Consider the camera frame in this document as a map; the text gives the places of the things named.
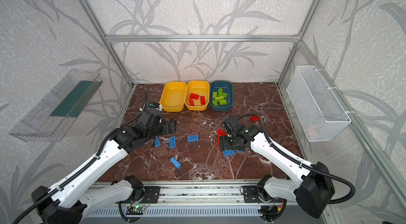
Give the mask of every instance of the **yellow plastic tray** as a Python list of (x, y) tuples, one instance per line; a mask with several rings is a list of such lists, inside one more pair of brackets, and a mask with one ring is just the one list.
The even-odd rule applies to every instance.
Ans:
[(171, 81), (165, 84), (159, 103), (166, 112), (183, 110), (187, 85), (181, 81)]
[[(185, 104), (186, 107), (189, 110), (197, 110), (197, 111), (201, 111), (201, 110), (205, 110), (207, 109), (207, 105), (209, 104), (209, 91), (210, 91), (210, 84), (207, 81), (204, 80), (192, 80), (188, 83), (188, 88), (186, 90), (186, 95), (185, 95)], [(200, 96), (204, 96), (205, 100), (206, 100), (206, 104), (205, 105), (201, 105), (200, 103), (200, 98), (198, 100), (193, 99), (194, 102), (194, 106), (190, 106), (189, 103), (189, 96), (190, 93), (194, 93), (196, 95), (200, 95)]]

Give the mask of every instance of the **robotic arm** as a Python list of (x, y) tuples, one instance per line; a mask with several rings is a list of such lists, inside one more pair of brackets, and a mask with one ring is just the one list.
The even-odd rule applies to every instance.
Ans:
[[(145, 107), (136, 117), (139, 119), (134, 127), (127, 123), (113, 130), (104, 138), (99, 150), (71, 174), (49, 188), (40, 186), (33, 191), (35, 203), (17, 217), (13, 224), (18, 224), (33, 209), (37, 210), (44, 224), (78, 224), (91, 213), (116, 202), (127, 199), (141, 201), (146, 195), (145, 188), (134, 176), (92, 193), (84, 192), (110, 167), (149, 139), (175, 133), (174, 119), (167, 121), (161, 111)], [(266, 157), (291, 178), (286, 180), (265, 176), (256, 186), (263, 202), (270, 202), (272, 198), (295, 201), (309, 215), (319, 218), (327, 204), (344, 202), (355, 194), (351, 183), (329, 174), (322, 163), (314, 165), (294, 155), (271, 140), (263, 129), (252, 124), (241, 124), (240, 118), (231, 116), (223, 122), (228, 135), (220, 137), (221, 150), (252, 150)], [(350, 192), (342, 198), (331, 200), (335, 192), (332, 179), (347, 184)]]

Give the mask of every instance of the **yellow bin with red blocks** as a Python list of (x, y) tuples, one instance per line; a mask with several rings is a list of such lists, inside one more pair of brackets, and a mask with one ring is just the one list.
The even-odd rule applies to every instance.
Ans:
[[(189, 96), (190, 94), (199, 95), (199, 99), (193, 99), (194, 106), (190, 105)], [(186, 88), (186, 95), (185, 95), (185, 105), (189, 110), (196, 110), (202, 111), (207, 109), (207, 105), (209, 104), (209, 93), (210, 93), (210, 84), (204, 80), (192, 80), (188, 83), (188, 87)], [(204, 96), (206, 103), (204, 105), (200, 102), (200, 96)]]

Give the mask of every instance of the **gray floor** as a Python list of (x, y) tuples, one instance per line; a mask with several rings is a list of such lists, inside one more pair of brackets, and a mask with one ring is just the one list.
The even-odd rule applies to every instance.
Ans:
[[(121, 218), (85, 218), (80, 224), (125, 224)], [(137, 224), (263, 224), (259, 217), (146, 217)], [(315, 219), (307, 215), (299, 206), (288, 206), (285, 212), (274, 223), (325, 224), (323, 218)]]

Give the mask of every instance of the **brown marble table surface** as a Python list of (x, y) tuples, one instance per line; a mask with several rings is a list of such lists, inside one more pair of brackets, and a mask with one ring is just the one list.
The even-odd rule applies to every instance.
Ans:
[[(218, 129), (225, 130), (222, 121), (234, 114), (257, 113), (263, 116), (269, 136), (294, 154), (302, 157), (292, 126), (287, 117), (275, 83), (234, 83), (234, 104), (230, 111), (165, 112), (166, 118), (177, 121), (176, 148), (169, 148), (169, 137), (158, 137), (161, 146), (155, 148), (150, 140), (111, 167), (100, 182), (120, 181), (134, 175), (140, 181), (260, 179), (265, 175), (277, 178), (287, 176), (265, 157), (253, 151), (224, 157), (218, 146)], [(123, 123), (140, 112), (144, 102), (144, 89), (148, 89), (149, 102), (159, 101), (164, 84), (139, 84), (129, 103)], [(250, 118), (241, 119), (243, 123)], [(199, 141), (188, 143), (188, 135), (199, 135)], [(170, 162), (175, 157), (181, 168)]]

